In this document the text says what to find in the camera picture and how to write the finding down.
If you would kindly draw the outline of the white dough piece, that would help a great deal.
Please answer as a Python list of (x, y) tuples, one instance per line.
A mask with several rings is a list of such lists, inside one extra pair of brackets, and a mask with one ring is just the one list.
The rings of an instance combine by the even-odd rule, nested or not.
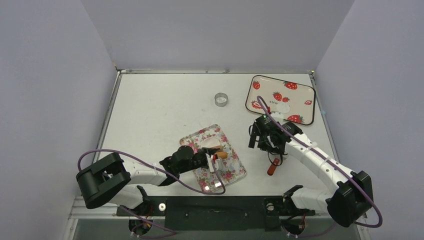
[(209, 137), (209, 138), (204, 139), (200, 143), (200, 147), (201, 148), (207, 148), (207, 149), (221, 149), (222, 145), (221, 145), (221, 142), (218, 138)]

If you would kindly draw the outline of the metal spatula wooden handle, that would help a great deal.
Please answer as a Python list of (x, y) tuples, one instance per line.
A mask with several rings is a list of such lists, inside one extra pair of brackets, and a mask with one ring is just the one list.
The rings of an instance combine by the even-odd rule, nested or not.
[(268, 160), (270, 161), (270, 167), (268, 168), (266, 173), (269, 176), (272, 176), (275, 173), (277, 167), (283, 164), (284, 159), (285, 159), (284, 154), (280, 154), (279, 156), (274, 157), (274, 159), (271, 159), (270, 157), (268, 157)]

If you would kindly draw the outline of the floral pattern tray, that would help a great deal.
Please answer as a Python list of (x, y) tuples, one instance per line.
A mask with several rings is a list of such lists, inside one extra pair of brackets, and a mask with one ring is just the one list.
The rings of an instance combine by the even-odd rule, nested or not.
[(218, 124), (200, 129), (179, 140), (181, 146), (189, 146), (195, 153), (202, 148), (218, 149), (218, 158), (208, 168), (193, 170), (200, 189), (212, 193), (240, 181), (247, 175), (238, 154)]

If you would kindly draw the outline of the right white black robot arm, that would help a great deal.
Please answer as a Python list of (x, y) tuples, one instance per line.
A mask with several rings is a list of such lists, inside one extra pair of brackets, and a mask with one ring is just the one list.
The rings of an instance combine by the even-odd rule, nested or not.
[(289, 214), (301, 210), (326, 213), (338, 225), (349, 227), (373, 206), (371, 177), (334, 160), (292, 122), (275, 123), (265, 114), (258, 117), (252, 124), (248, 146), (298, 160), (327, 187), (290, 188), (282, 196), (282, 207)]

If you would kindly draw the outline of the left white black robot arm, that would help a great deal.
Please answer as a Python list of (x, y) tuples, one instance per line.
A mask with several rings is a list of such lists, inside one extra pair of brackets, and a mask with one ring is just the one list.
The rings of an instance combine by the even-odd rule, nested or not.
[(180, 175), (192, 170), (204, 169), (217, 174), (228, 154), (221, 148), (203, 147), (198, 152), (189, 146), (181, 146), (158, 165), (147, 163), (128, 153), (106, 149), (108, 154), (91, 165), (82, 168), (78, 159), (76, 181), (87, 209), (96, 209), (111, 203), (131, 209), (143, 215), (149, 209), (149, 201), (142, 185), (157, 187), (181, 183)]

